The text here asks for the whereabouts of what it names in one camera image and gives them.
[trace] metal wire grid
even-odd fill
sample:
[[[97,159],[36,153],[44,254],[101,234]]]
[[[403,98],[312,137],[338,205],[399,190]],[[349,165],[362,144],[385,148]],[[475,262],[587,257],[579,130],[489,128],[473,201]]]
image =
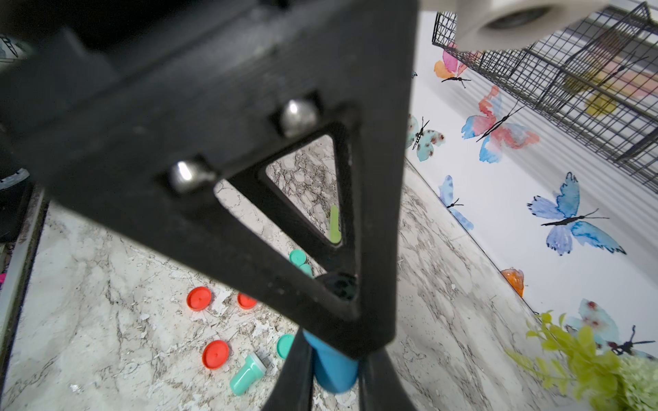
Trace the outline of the metal wire grid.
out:
[[[438,13],[432,43],[658,193],[658,25],[646,3],[608,7],[522,50],[459,52],[455,25]]]

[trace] butterfly wall decal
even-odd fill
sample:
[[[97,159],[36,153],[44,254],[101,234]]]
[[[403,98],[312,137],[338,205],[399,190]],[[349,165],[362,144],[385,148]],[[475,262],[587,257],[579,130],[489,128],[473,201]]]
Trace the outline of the butterfly wall decal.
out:
[[[455,198],[454,196],[454,186],[453,186],[453,180],[451,176],[446,176],[445,180],[443,181],[443,184],[441,187],[439,187],[439,199],[443,203],[444,206],[447,207],[448,210],[452,213],[452,215],[455,216],[457,221],[461,224],[462,227],[464,227],[466,230],[473,230],[474,226],[473,223],[470,222],[466,217],[463,216],[458,210],[455,209],[455,206],[458,205],[464,205],[464,204],[457,204],[459,199],[453,200]]]
[[[420,161],[425,161],[434,155],[434,146],[439,147],[445,142],[445,136],[440,132],[434,130],[425,130],[425,127],[430,121],[424,123],[422,127],[418,126],[418,120],[411,114],[409,115],[409,123],[407,124],[407,144],[405,148],[416,149],[416,154]]]
[[[593,218],[607,217],[590,217],[598,211],[585,215],[577,216],[578,207],[580,206],[580,184],[576,176],[567,173],[564,184],[560,187],[560,195],[555,195],[555,203],[540,196],[535,196],[531,203],[528,203],[528,209],[533,215],[541,218],[558,220],[542,224],[543,226],[553,226],[546,237],[546,245],[557,251],[559,255],[569,254],[572,250],[572,239],[574,237],[581,245],[589,244],[600,249],[606,249],[610,253],[619,252],[626,254],[626,251],[612,238],[598,227],[583,221]]]
[[[434,65],[434,73],[438,78],[458,78],[468,67],[443,50],[443,61],[439,60]]]
[[[498,87],[492,87],[491,92],[480,101],[479,107],[484,115],[468,117],[461,132],[464,140],[478,136],[480,136],[478,141],[484,139],[480,149],[480,161],[499,162],[503,154],[503,145],[518,150],[539,142],[539,136],[527,127],[508,122],[508,119],[520,109],[516,111],[512,109],[505,114]]]
[[[634,345],[649,344],[655,341],[635,341],[635,326],[628,341],[621,342],[619,339],[619,328],[610,315],[596,302],[582,299],[578,309],[580,318],[569,317],[565,324],[569,333],[576,335],[580,328],[589,326],[594,332],[594,341],[599,349],[609,347],[615,354],[629,354],[655,360],[656,358],[646,352],[633,348]]]

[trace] orange butterfly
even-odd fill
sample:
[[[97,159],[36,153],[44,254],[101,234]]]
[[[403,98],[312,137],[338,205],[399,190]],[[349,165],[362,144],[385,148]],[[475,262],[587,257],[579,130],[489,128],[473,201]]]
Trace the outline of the orange butterfly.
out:
[[[459,77],[467,68],[464,63],[452,57],[444,50],[443,61],[439,60],[436,62],[434,73],[436,73],[437,77],[447,80],[449,78]]]

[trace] triangular cutout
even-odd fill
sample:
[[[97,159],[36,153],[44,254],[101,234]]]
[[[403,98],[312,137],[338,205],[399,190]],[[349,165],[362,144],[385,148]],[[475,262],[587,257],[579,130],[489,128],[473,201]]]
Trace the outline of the triangular cutout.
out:
[[[333,139],[324,135],[313,140],[270,163],[265,172],[288,200],[331,239],[331,209],[338,207]]]

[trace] metal bolt head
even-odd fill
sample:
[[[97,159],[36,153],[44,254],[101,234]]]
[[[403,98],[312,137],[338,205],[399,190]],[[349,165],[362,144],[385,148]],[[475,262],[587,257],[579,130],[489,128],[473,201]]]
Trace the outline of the metal bolt head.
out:
[[[294,99],[286,103],[279,124],[286,137],[295,137],[318,124],[320,114],[312,101]]]
[[[200,161],[179,161],[169,169],[169,184],[179,194],[189,193],[216,179],[217,174]]]

